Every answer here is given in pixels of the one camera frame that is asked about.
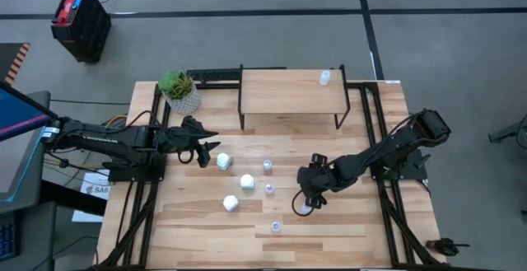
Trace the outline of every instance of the floor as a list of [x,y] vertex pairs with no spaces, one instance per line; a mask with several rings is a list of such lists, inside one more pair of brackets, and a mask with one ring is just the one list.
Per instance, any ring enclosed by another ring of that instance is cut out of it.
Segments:
[[[491,144],[487,133],[517,122],[527,109],[527,0],[110,0],[105,8],[116,14],[97,65],[77,63],[52,38],[49,18],[58,2],[0,0],[0,43],[31,44],[14,84],[21,91],[127,102],[135,81],[156,80],[168,70],[240,63],[343,63],[348,79],[402,81],[411,111],[438,110],[453,130],[447,143],[427,151],[441,235],[472,245],[449,261],[524,269],[527,226],[520,208],[527,203],[527,157],[514,140]],[[370,11],[363,16],[366,4]],[[252,13],[261,10],[267,13]],[[51,108],[92,123],[127,111],[126,105],[63,102]],[[78,153],[72,161],[99,161],[92,157]],[[53,171],[44,177],[67,180]],[[58,215],[57,249],[98,234],[96,224],[71,224],[71,211]],[[94,245],[85,241],[72,248],[57,260],[57,270],[85,268]]]

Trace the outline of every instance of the white paper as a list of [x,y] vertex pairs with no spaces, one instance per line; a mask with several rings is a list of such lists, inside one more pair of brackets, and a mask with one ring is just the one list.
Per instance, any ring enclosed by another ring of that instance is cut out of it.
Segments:
[[[98,170],[101,173],[108,174],[105,169]],[[100,175],[97,173],[87,172],[84,174],[84,181],[82,182],[81,192],[84,194],[90,194],[105,200],[108,200],[110,196],[110,186],[108,185],[108,176]],[[76,210],[73,213],[72,222],[102,222],[103,217],[95,214],[84,213]]]

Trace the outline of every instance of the white object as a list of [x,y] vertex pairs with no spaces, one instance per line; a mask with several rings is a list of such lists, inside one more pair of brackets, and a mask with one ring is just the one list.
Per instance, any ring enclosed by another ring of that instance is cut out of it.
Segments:
[[271,231],[273,233],[280,232],[282,230],[282,224],[280,222],[273,222],[271,224]]
[[238,199],[233,195],[228,195],[223,199],[223,207],[228,212],[235,210],[239,204]]
[[271,185],[271,184],[266,184],[265,185],[265,194],[271,195],[273,193],[274,193],[274,186]]
[[240,179],[242,189],[254,189],[254,177],[251,175],[243,175]]
[[[99,169],[98,171],[105,174],[108,174],[109,172],[107,169]],[[84,181],[82,181],[81,185],[81,192],[108,200],[108,197],[110,196],[108,176],[100,175],[98,173],[85,173]],[[100,217],[95,214],[89,214],[76,210],[73,212],[72,222],[102,222],[103,218],[104,217]]]
[[305,204],[302,204],[302,208],[300,209],[301,214],[307,214],[309,213],[313,208],[310,206],[307,206]]
[[229,157],[229,155],[225,154],[224,152],[221,152],[217,155],[216,164],[221,170],[225,171],[231,165],[231,157]]
[[327,85],[330,78],[331,78],[331,72],[329,70],[324,70],[322,74],[320,74],[319,84],[322,86]]
[[271,162],[271,160],[263,161],[263,172],[271,173],[272,170],[273,170],[273,163]]

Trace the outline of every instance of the white plant pot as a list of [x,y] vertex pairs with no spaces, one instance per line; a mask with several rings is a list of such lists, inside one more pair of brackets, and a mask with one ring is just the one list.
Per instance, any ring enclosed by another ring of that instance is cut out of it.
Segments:
[[168,102],[168,105],[170,105],[171,109],[178,114],[191,114],[199,107],[199,104],[201,103],[198,89],[196,89],[196,85],[194,85],[193,82],[192,90],[183,99],[171,100],[166,96],[165,92],[163,92],[163,96],[166,98],[166,101]]

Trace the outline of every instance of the wooden table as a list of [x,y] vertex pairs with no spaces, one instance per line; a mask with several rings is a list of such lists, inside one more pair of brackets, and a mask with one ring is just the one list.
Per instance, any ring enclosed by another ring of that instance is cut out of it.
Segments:
[[[151,108],[155,85],[155,82],[136,84],[128,120]],[[379,82],[379,88],[390,130],[408,115],[403,90],[399,83]],[[299,190],[296,173],[300,166],[309,163],[312,153],[333,159],[369,147],[357,90],[349,90],[352,111],[340,130],[335,130],[332,118],[324,114],[313,114],[309,119],[303,115],[255,114],[247,118],[249,128],[240,130],[237,90],[199,93],[202,102],[193,116],[206,129],[220,133],[209,141],[222,144],[212,151],[211,163],[205,169],[200,169],[196,162],[182,165],[176,156],[169,156],[156,201],[147,268],[390,267],[379,196],[368,174],[339,193],[324,193],[328,205],[309,217],[298,217],[291,210],[291,199]],[[375,113],[373,100],[369,101]],[[373,117],[378,131],[376,116]],[[182,118],[171,113],[169,125],[180,125]],[[146,115],[137,122],[147,123]],[[219,171],[214,165],[219,152],[235,158],[230,171]],[[264,175],[264,159],[273,161],[270,176]],[[246,173],[256,178],[255,190],[240,188],[240,177]],[[275,195],[264,194],[267,183],[276,187]],[[426,190],[410,180],[401,181],[400,186],[408,225],[422,243],[438,239]],[[111,189],[100,231],[101,259],[114,248],[127,188],[128,184],[118,183]],[[228,213],[222,207],[228,194],[240,200],[238,213]],[[133,196],[132,192],[124,231],[128,228]],[[303,198],[297,201],[296,206],[300,207]],[[275,221],[283,224],[277,234],[271,232],[271,223]],[[396,226],[394,232],[399,260],[403,262],[402,238]],[[133,263],[138,261],[141,237],[142,229],[135,240]]]
[[[239,97],[241,128],[246,114],[333,114],[339,129],[350,110],[344,66],[329,71],[329,83],[321,86],[322,69],[244,69]],[[337,114],[343,115],[340,122]]]

